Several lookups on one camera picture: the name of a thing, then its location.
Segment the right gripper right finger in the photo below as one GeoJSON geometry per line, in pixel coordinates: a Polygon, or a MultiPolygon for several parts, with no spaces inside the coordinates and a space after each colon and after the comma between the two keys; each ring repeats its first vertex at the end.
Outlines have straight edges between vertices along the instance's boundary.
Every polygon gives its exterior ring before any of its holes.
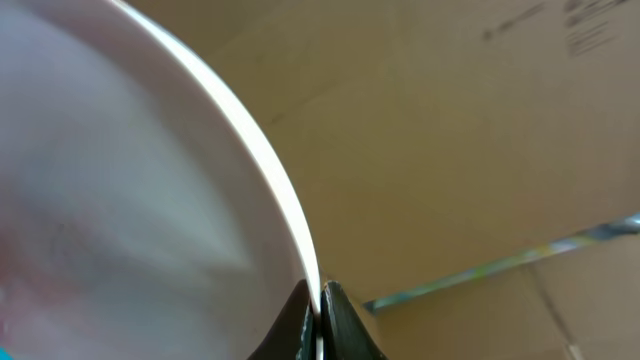
{"type": "Polygon", "coordinates": [[[325,360],[388,360],[337,281],[328,281],[322,291],[321,331],[325,360]]]}

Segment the white plate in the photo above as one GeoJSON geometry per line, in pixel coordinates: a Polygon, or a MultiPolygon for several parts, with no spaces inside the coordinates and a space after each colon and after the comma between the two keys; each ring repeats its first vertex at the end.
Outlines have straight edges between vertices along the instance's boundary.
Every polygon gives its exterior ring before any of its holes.
{"type": "Polygon", "coordinates": [[[1,5],[1,352],[248,359],[296,284],[301,204],[257,122],[123,1],[1,5]]]}

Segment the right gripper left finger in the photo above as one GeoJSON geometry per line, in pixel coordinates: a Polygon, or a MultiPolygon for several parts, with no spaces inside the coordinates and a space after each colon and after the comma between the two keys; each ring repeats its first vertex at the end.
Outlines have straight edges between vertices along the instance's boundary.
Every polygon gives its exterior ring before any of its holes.
{"type": "Polygon", "coordinates": [[[313,359],[314,312],[307,282],[301,280],[248,360],[313,359]]]}

